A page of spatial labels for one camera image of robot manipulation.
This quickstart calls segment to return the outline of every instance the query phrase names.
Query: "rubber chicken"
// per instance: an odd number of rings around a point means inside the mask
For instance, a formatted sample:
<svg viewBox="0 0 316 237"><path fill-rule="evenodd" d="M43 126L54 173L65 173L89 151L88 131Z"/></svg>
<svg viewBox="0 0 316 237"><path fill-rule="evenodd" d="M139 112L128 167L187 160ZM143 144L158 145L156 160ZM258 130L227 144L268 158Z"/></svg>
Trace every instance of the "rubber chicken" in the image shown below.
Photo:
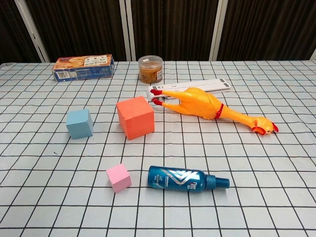
<svg viewBox="0 0 316 237"><path fill-rule="evenodd" d="M265 117L251 117L231 110L214 95L205 91L190 87L183 92L155 90L151 93L154 95L167 95L180 100L181 104L173 105L153 99L156 105L161 105L184 115L196 115L204 119L231 119L249 126L252 131L261 135L270 134L272 131L278 132L278 127Z"/></svg>

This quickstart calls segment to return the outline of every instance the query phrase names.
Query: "blue foam cube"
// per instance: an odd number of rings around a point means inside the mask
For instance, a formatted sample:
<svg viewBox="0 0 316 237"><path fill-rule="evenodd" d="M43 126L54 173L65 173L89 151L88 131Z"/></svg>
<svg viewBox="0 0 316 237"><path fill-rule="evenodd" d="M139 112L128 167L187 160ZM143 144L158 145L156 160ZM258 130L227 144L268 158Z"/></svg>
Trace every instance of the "blue foam cube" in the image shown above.
<svg viewBox="0 0 316 237"><path fill-rule="evenodd" d="M72 139L92 136L93 122L89 110L68 112L66 127Z"/></svg>

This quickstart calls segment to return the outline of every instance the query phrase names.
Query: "blue spray bottle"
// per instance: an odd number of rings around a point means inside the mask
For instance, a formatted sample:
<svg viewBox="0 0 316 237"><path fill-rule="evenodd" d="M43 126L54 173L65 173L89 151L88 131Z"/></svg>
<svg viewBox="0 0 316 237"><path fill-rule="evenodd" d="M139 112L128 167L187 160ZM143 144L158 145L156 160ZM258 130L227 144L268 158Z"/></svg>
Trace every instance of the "blue spray bottle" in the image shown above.
<svg viewBox="0 0 316 237"><path fill-rule="evenodd" d="M215 188L229 188L229 179L216 178L201 170L150 166L148 186L158 189L172 189L202 192Z"/></svg>

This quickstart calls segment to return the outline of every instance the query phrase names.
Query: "jar lid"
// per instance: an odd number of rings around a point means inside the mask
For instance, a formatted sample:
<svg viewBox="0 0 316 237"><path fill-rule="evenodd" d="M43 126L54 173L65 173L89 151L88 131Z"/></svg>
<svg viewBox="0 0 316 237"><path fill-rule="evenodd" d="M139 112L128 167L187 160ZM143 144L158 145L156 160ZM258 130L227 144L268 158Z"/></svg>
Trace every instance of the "jar lid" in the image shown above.
<svg viewBox="0 0 316 237"><path fill-rule="evenodd" d="M155 55L147 55L138 59L138 65L142 68L156 68L162 66L162 58Z"/></svg>

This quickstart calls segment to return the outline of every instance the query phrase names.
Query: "foam cube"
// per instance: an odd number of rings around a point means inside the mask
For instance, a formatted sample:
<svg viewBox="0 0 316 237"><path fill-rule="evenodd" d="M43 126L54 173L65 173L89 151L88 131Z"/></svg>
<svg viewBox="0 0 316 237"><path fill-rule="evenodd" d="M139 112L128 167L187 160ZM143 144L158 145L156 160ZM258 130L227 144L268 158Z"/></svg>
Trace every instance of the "foam cube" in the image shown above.
<svg viewBox="0 0 316 237"><path fill-rule="evenodd" d="M154 132L154 110L143 96L117 103L118 118L128 140Z"/></svg>
<svg viewBox="0 0 316 237"><path fill-rule="evenodd" d="M72 139L92 136L93 122L89 110L68 112L66 127Z"/></svg>
<svg viewBox="0 0 316 237"><path fill-rule="evenodd" d="M115 193L132 185L129 173L123 164L108 169L107 174Z"/></svg>

